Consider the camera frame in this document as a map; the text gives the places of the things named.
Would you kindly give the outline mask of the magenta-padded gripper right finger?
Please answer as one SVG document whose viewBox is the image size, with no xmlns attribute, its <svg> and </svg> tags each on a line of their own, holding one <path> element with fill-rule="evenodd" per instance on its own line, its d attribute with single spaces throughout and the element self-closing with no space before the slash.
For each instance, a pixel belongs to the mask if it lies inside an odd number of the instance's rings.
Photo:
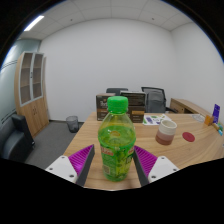
<svg viewBox="0 0 224 224">
<path fill-rule="evenodd" d="M 179 170 L 167 157 L 156 157 L 138 146 L 134 147 L 133 159 L 141 186 L 150 184 Z"/>
</svg>

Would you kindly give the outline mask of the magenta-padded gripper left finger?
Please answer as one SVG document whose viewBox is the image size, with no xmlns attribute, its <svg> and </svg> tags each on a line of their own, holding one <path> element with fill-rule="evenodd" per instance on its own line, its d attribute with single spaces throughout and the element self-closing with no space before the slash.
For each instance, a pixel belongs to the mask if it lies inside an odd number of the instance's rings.
<svg viewBox="0 0 224 224">
<path fill-rule="evenodd" d="M 69 157 L 59 156 L 46 168 L 46 171 L 79 186 L 84 186 L 94 155 L 94 145 L 89 145 Z"/>
</svg>

